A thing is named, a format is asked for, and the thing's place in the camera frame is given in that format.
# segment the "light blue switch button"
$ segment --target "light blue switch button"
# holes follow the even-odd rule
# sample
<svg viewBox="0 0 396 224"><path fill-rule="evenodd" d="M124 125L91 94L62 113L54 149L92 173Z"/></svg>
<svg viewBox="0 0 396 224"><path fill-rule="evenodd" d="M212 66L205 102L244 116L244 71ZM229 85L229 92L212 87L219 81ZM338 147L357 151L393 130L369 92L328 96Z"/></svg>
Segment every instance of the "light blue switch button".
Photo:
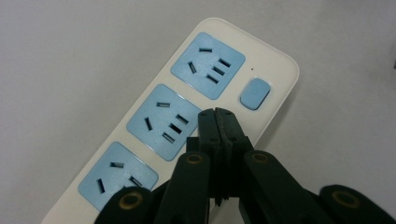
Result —
<svg viewBox="0 0 396 224"><path fill-rule="evenodd" d="M242 92L241 104L248 109L257 110L270 90L271 87L266 81L254 78Z"/></svg>

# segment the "white background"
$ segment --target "white background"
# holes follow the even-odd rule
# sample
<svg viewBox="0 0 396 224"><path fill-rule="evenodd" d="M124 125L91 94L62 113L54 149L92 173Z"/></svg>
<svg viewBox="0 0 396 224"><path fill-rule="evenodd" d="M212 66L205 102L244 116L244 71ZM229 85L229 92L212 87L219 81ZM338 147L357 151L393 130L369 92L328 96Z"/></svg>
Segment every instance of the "white background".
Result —
<svg viewBox="0 0 396 224"><path fill-rule="evenodd" d="M208 17L300 66L257 149L315 193L346 185L396 217L395 1L0 0L0 223L40 223Z"/></svg>

